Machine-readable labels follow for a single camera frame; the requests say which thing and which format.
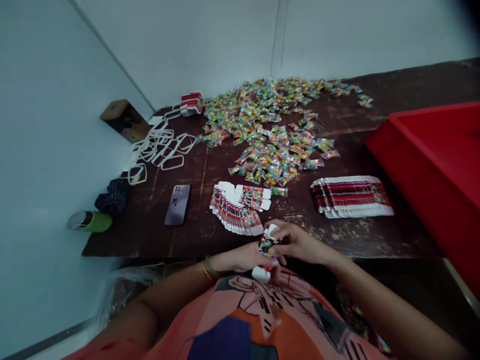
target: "person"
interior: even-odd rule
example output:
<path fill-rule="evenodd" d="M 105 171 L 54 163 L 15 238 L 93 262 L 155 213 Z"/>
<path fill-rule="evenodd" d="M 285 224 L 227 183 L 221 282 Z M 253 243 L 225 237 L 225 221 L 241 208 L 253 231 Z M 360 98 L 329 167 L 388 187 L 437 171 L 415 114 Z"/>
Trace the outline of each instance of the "person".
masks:
<path fill-rule="evenodd" d="M 459 342 L 355 263 L 294 224 L 270 224 L 279 227 L 272 234 L 280 239 L 272 247 L 277 259 L 260 255 L 252 242 L 176 272 L 65 359 L 385 359 L 316 289 L 279 265 L 287 265 L 285 256 L 332 271 L 398 359 L 470 359 Z M 249 277 L 258 265 L 272 267 L 269 284 Z"/>

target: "orange shirt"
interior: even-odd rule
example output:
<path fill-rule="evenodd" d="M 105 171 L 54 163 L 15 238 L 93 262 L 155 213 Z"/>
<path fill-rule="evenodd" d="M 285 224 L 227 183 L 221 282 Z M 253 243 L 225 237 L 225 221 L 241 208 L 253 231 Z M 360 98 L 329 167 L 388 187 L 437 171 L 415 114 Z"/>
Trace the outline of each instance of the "orange shirt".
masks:
<path fill-rule="evenodd" d="M 224 277 L 185 306 L 148 352 L 132 340 L 85 346 L 66 360 L 386 359 L 293 272 L 279 283 Z"/>

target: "metal lid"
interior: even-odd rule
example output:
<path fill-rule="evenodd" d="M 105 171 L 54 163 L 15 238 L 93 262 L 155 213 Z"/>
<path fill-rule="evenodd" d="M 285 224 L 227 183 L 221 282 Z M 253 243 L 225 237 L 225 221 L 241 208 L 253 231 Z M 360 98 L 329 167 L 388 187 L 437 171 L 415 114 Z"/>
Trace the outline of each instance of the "metal lid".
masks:
<path fill-rule="evenodd" d="M 66 227 L 69 230 L 77 228 L 85 228 L 92 221 L 92 213 L 90 211 L 77 211 L 68 219 Z"/>

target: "wooden block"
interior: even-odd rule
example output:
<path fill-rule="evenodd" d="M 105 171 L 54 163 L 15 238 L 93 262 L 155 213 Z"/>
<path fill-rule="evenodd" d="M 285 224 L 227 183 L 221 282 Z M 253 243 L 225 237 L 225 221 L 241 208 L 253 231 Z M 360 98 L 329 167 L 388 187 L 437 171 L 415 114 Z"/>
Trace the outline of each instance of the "wooden block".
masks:
<path fill-rule="evenodd" d="M 150 131 L 150 125 L 126 99 L 112 101 L 100 119 L 132 144 L 145 139 Z"/>

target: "green thermos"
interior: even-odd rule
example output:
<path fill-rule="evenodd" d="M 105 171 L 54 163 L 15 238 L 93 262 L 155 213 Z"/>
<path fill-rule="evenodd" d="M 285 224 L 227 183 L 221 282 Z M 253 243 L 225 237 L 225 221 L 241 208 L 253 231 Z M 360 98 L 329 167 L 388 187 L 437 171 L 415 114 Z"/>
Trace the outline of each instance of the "green thermos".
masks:
<path fill-rule="evenodd" d="M 67 222 L 70 230 L 79 230 L 90 233 L 102 233 L 112 225 L 112 217 L 96 211 L 77 211 Z"/>

